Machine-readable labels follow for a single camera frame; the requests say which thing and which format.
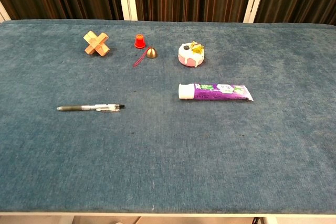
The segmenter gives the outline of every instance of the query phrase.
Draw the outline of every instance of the black pen grip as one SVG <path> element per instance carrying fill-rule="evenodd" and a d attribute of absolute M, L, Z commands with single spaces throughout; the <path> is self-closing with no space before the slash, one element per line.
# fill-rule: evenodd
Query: black pen grip
<path fill-rule="evenodd" d="M 82 110 L 82 106 L 75 105 L 75 106 L 62 106 L 62 111 L 79 111 Z"/>

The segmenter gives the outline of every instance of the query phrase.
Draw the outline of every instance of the purple toothpaste tube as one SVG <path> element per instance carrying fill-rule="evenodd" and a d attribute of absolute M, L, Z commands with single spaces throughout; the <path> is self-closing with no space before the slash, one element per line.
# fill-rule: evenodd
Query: purple toothpaste tube
<path fill-rule="evenodd" d="M 180 84 L 178 88 L 180 99 L 253 101 L 250 92 L 242 85 L 192 83 Z"/>

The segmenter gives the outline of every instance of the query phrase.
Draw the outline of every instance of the toy cake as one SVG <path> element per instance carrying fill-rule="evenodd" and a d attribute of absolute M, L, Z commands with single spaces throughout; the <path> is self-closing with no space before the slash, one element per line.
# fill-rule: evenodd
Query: toy cake
<path fill-rule="evenodd" d="M 204 47 L 197 42 L 182 44 L 179 48 L 178 60 L 185 66 L 197 67 L 204 60 Z"/>

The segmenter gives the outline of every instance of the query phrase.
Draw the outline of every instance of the red cup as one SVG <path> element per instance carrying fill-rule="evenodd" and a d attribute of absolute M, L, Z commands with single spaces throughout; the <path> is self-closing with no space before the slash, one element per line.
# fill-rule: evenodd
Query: red cup
<path fill-rule="evenodd" d="M 144 48 L 146 46 L 145 39 L 142 34 L 136 35 L 134 45 L 136 48 Z"/>

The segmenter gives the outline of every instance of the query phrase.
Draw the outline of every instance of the pen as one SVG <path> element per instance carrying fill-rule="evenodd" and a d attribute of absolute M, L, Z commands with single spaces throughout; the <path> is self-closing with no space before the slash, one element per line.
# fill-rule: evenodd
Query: pen
<path fill-rule="evenodd" d="M 125 108 L 123 104 L 95 104 L 95 105 L 72 105 L 57 107 L 60 111 L 81 111 L 81 110 L 96 110 L 100 112 L 119 112 Z"/>

